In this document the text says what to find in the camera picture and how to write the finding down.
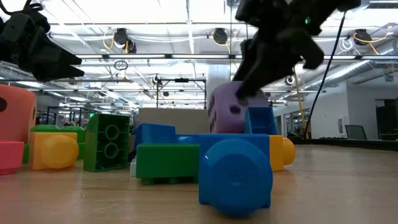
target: purple dice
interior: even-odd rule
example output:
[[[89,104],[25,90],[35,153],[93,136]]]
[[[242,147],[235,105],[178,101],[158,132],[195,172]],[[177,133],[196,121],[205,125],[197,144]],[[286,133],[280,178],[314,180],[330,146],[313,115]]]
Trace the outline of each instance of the purple dice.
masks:
[[[208,107],[211,133],[243,133],[246,108],[269,106],[261,90],[255,97],[238,100],[235,93],[241,84],[224,83],[211,93]]]

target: ceiling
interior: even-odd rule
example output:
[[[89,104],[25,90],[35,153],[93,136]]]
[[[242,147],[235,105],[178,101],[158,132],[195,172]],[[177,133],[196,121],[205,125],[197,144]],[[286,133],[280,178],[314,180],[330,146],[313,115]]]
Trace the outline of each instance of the ceiling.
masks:
[[[236,8],[231,9],[226,5],[225,0],[44,0],[41,3],[45,6],[42,14],[51,24],[49,34],[51,39],[68,51],[79,55],[124,54],[123,50],[114,45],[109,49],[113,32],[117,28],[127,28],[129,37],[137,46],[137,54],[240,55],[240,43],[251,38],[257,30],[255,27],[236,21],[234,19]],[[22,9],[24,1],[3,0],[3,4],[8,11],[16,11]],[[366,9],[349,12],[336,54],[374,55],[370,45],[358,46],[353,44],[352,38],[350,40],[344,40],[344,38],[347,35],[353,35],[356,29],[366,29],[373,40],[380,39],[379,42],[374,43],[377,49],[395,39],[395,35],[398,34],[398,26],[394,23],[397,10]],[[0,16],[4,20],[8,18],[2,12]],[[342,13],[334,13],[322,25],[323,32],[315,38],[325,55],[331,54],[341,17]],[[216,28],[225,29],[228,35],[227,45],[218,45],[212,39],[211,34]],[[230,61],[212,57],[199,60],[194,56],[191,57],[186,59],[128,58],[124,60],[129,64],[128,68],[121,71],[116,70],[114,66],[114,63],[120,60],[103,60],[99,57],[99,59],[83,60],[80,69],[85,71],[84,79],[87,80],[85,82],[46,84],[14,82],[11,84],[36,91],[39,89],[59,90],[45,91],[45,93],[58,97],[60,101],[66,100],[74,104],[116,103],[111,105],[111,110],[129,113],[128,110],[126,112],[128,106],[132,110],[139,107],[156,107],[155,85],[152,82],[155,75],[168,79],[205,80],[210,66],[224,65],[233,77],[240,64],[240,59]],[[331,69],[350,63],[355,63],[355,61],[333,62]],[[10,70],[10,67],[11,65],[6,63],[2,66],[5,71]],[[297,65],[299,86],[305,86],[306,83],[319,78],[325,69],[326,64],[315,71],[304,70],[302,65]],[[0,77],[3,79],[19,77],[24,80],[32,78],[24,72],[16,75],[4,72],[0,73]],[[162,89],[162,91],[168,91],[169,95],[164,96],[162,92],[159,94],[160,106],[203,108],[204,87],[203,82],[169,82]],[[90,91],[92,89],[104,91],[95,93]],[[287,86],[284,80],[279,80],[265,86],[264,89],[280,91],[280,93],[272,93],[272,99],[277,100],[283,95],[283,91],[293,90],[294,86]],[[66,96],[75,97],[75,99],[65,99]]]

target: blue cylindrical block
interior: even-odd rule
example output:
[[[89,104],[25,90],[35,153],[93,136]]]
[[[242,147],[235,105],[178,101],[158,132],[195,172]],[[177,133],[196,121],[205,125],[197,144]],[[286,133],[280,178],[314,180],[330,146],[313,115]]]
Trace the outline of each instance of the blue cylindrical block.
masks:
[[[203,193],[221,213],[241,217],[270,205],[272,169],[255,145],[242,139],[224,140],[200,162]]]

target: table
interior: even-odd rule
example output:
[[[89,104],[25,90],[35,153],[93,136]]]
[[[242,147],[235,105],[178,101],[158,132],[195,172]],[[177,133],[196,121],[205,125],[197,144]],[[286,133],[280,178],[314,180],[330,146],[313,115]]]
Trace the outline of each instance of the table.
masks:
[[[0,223],[397,223],[398,153],[297,146],[274,173],[271,209],[232,220],[198,203],[197,184],[142,186],[129,171],[0,176]]]

